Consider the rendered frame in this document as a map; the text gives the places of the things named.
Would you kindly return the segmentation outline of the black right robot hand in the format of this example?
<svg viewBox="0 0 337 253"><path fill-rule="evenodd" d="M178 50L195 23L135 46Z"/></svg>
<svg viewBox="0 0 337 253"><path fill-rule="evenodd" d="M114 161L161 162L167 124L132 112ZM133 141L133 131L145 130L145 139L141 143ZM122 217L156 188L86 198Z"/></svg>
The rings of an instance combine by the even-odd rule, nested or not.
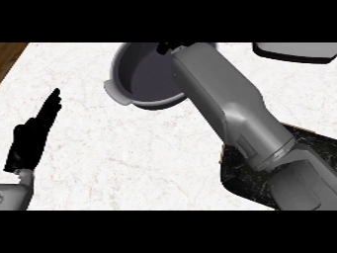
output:
<svg viewBox="0 0 337 253"><path fill-rule="evenodd" d="M191 42L160 42L157 53L166 55L167 52L176 53L179 50L191 46Z"/></svg>

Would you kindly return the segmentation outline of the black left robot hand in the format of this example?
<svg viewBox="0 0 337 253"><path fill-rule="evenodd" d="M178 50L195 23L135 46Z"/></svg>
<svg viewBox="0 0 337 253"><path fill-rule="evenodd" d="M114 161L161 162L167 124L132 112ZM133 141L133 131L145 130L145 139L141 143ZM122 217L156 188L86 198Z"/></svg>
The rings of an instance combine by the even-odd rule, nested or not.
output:
<svg viewBox="0 0 337 253"><path fill-rule="evenodd" d="M59 88L55 88L43 103L39 114L14 128L14 141L8 153L5 172L34 170L45 152L51 128L61 109Z"/></svg>

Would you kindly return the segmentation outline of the pale grey appliance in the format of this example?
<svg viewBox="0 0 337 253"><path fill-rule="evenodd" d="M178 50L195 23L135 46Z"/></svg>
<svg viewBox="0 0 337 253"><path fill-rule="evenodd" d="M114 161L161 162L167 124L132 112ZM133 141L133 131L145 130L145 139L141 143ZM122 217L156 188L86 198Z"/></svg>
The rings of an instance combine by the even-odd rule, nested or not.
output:
<svg viewBox="0 0 337 253"><path fill-rule="evenodd" d="M253 52L281 61L327 64L337 57L337 42L255 42Z"/></svg>

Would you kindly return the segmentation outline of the grey metal pot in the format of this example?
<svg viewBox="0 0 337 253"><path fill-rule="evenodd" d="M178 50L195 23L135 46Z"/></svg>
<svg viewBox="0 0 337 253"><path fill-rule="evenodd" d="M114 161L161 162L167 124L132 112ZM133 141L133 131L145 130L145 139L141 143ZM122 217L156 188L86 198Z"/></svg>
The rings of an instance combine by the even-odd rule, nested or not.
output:
<svg viewBox="0 0 337 253"><path fill-rule="evenodd" d="M123 106L163 110L185 99L170 72L173 52L157 52L156 42L124 42L114 55L104 89Z"/></svg>

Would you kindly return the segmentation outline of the black speckled tray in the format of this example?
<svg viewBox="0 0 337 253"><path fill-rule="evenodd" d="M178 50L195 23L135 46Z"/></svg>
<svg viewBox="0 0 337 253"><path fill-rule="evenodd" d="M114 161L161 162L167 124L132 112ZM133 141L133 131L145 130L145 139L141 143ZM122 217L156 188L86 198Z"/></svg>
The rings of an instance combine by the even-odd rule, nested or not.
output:
<svg viewBox="0 0 337 253"><path fill-rule="evenodd" d="M317 134L297 126L284 124L286 129L294 136L296 142L306 144L326 160L337 172L337 139ZM224 158L221 163L221 182L224 188L238 197L278 209L277 202L271 196L268 180L286 166L274 172L256 172L243 154L231 145L224 146Z"/></svg>

